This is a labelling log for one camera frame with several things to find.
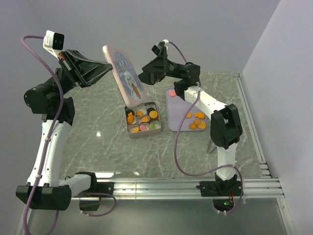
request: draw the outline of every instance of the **pink candy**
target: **pink candy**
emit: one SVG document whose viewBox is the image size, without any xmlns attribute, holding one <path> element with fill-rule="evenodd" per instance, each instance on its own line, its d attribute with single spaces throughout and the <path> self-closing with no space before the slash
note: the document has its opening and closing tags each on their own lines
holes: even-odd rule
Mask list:
<svg viewBox="0 0 313 235">
<path fill-rule="evenodd" d="M 141 125 L 141 126 L 139 126 L 139 129 L 140 129 L 141 131 L 146 131 L 146 130 L 147 130 L 147 127 L 146 127 L 145 125 Z"/>
</svg>

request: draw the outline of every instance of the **candy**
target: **candy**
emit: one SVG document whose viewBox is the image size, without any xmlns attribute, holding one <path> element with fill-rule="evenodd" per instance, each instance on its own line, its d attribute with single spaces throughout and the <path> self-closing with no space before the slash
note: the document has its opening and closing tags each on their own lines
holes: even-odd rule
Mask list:
<svg viewBox="0 0 313 235">
<path fill-rule="evenodd" d="M 175 93 L 174 90 L 171 90 L 171 91 L 169 92 L 169 95 L 170 95 L 171 97 L 174 97 L 174 96 L 176 96 L 176 93 Z"/>
<path fill-rule="evenodd" d="M 153 123 L 151 123 L 150 124 L 150 130 L 155 130 L 155 129 L 156 129 L 156 126 Z"/>
<path fill-rule="evenodd" d="M 141 131 L 146 131 L 147 130 L 147 127 L 145 125 L 141 125 L 139 126 L 140 130 Z"/>
</svg>

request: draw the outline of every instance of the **green candy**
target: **green candy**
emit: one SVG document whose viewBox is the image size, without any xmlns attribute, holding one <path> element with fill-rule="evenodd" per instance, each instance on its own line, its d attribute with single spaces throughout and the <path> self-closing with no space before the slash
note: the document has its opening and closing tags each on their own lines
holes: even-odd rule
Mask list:
<svg viewBox="0 0 313 235">
<path fill-rule="evenodd" d="M 153 123 L 151 123 L 150 124 L 150 130 L 155 130 L 155 129 L 156 129 L 156 126 Z"/>
</svg>

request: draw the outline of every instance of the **purple plate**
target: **purple plate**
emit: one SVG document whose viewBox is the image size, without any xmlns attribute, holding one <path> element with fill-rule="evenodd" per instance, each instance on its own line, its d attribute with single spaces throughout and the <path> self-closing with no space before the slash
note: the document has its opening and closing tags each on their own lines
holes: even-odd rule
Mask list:
<svg viewBox="0 0 313 235">
<path fill-rule="evenodd" d="M 171 131 L 177 131 L 178 126 L 181 122 L 181 119 L 184 117 L 184 114 L 186 111 L 190 108 L 191 103 L 182 100 L 179 96 L 170 96 L 170 91 L 173 91 L 173 88 L 168 88 L 166 90 L 166 107 L 167 107 L 167 119 L 168 119 L 168 127 Z M 206 128 L 204 130 L 201 130 L 197 128 L 196 130 L 191 130 L 189 128 L 189 125 L 193 123 L 196 118 L 194 116 L 194 113 L 203 113 L 200 109 L 197 107 L 193 107 L 190 111 L 192 113 L 191 118 L 186 118 L 180 131 L 204 131 L 207 128 L 207 120 L 201 119 L 201 121 L 204 121 L 206 124 Z"/>
</svg>

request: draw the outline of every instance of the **gray marble surface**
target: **gray marble surface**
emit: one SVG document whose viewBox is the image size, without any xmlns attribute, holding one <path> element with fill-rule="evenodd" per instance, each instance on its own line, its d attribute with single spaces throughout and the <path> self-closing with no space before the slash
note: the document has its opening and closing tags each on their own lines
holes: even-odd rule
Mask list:
<svg viewBox="0 0 313 235">
<path fill-rule="evenodd" d="M 174 81 L 165 78 L 154 86 L 145 85 L 148 101 L 157 104 L 162 130 L 139 139 L 128 136 L 124 101 L 111 73 L 92 87 L 66 94 L 74 99 L 76 115 L 64 147 L 60 177 L 78 171 L 97 172 L 98 177 L 105 178 L 184 177 L 174 162 L 176 133 L 169 130 L 167 121 L 165 91 Z M 244 177 L 262 176 L 233 74 L 202 73 L 201 83 L 217 100 L 237 105 L 244 133 L 238 143 L 236 165 Z M 185 171 L 199 173 L 217 166 L 217 150 L 207 153 L 209 129 L 180 134 L 177 153 Z"/>
</svg>

